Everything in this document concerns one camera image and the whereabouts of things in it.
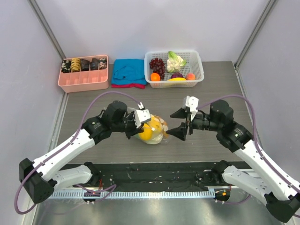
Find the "yellow lemon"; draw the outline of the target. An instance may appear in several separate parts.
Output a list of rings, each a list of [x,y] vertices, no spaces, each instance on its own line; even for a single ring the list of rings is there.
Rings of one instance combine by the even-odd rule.
[[[148,124],[144,124],[143,131],[138,134],[138,137],[143,141],[148,141],[152,138],[152,128]]]

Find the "clear zip top bag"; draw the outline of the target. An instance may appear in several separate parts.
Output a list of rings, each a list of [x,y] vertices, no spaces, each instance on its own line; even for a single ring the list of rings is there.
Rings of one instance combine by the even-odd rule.
[[[167,122],[157,115],[150,113],[150,121],[144,123],[141,133],[134,135],[134,138],[151,145],[166,142],[168,134]]]

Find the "yellow mango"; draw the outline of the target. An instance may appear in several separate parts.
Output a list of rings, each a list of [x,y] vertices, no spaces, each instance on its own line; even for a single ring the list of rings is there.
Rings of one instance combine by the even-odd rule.
[[[152,128],[152,138],[162,134],[162,125],[158,117],[152,115],[151,120],[147,124]]]

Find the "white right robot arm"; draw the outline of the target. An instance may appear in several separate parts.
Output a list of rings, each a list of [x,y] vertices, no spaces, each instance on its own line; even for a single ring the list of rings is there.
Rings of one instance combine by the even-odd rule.
[[[274,218],[287,223],[300,208],[300,183],[268,156],[254,134],[234,120],[228,102],[221,99],[212,102],[209,113],[201,111],[198,103],[197,98],[187,96],[183,106],[171,114],[172,118],[185,122],[167,133],[184,141],[195,129],[216,132],[219,143],[246,162],[259,177],[222,160],[212,169],[212,181],[239,187],[262,202]]]

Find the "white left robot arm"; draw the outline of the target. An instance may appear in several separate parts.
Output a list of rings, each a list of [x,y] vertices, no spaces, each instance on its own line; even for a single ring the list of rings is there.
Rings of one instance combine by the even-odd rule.
[[[35,204],[48,199],[55,190],[77,184],[95,187],[101,180],[101,172],[91,162],[72,169],[64,170],[63,166],[114,132],[125,133],[127,138],[141,133],[143,125],[150,120],[149,110],[142,105],[129,112],[125,103],[113,101],[52,151],[33,161],[28,158],[21,161],[20,182]]]

